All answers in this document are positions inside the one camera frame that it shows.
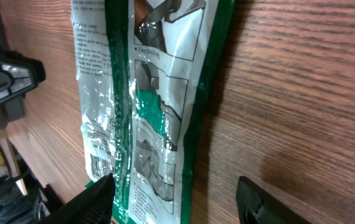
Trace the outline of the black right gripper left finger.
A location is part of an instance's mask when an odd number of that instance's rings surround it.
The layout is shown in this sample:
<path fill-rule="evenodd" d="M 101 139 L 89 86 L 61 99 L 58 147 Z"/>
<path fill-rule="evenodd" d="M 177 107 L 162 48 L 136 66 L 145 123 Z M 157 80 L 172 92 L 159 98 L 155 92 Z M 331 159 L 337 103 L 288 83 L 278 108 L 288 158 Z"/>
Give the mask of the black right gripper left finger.
<path fill-rule="evenodd" d="M 113 174 L 108 174 L 39 223 L 110 224 L 115 189 Z"/>

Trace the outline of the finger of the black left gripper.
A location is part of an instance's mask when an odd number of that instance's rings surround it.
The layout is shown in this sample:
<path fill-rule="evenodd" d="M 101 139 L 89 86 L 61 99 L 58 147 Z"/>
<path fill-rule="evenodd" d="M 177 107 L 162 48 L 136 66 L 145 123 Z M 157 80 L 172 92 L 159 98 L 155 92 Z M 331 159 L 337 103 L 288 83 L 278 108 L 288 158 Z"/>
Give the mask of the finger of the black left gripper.
<path fill-rule="evenodd" d="M 46 79 L 40 60 L 0 49 L 0 106 L 37 88 Z"/>

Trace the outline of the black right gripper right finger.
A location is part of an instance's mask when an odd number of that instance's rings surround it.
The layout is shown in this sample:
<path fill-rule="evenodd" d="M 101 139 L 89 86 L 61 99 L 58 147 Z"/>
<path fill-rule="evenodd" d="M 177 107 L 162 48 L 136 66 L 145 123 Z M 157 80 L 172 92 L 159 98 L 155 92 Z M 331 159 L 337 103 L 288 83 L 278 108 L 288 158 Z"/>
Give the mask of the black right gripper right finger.
<path fill-rule="evenodd" d="M 246 176 L 240 176 L 236 202 L 241 224 L 310 224 Z"/>

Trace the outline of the green 3M gloves packet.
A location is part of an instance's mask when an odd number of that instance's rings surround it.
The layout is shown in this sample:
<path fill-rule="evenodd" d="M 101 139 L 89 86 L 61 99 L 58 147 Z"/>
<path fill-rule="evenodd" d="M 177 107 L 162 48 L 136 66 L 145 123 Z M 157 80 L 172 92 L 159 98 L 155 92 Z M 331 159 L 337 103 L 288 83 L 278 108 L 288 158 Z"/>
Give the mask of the green 3M gloves packet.
<path fill-rule="evenodd" d="M 235 2 L 72 0 L 85 168 L 118 223 L 189 223 L 202 115 Z"/>

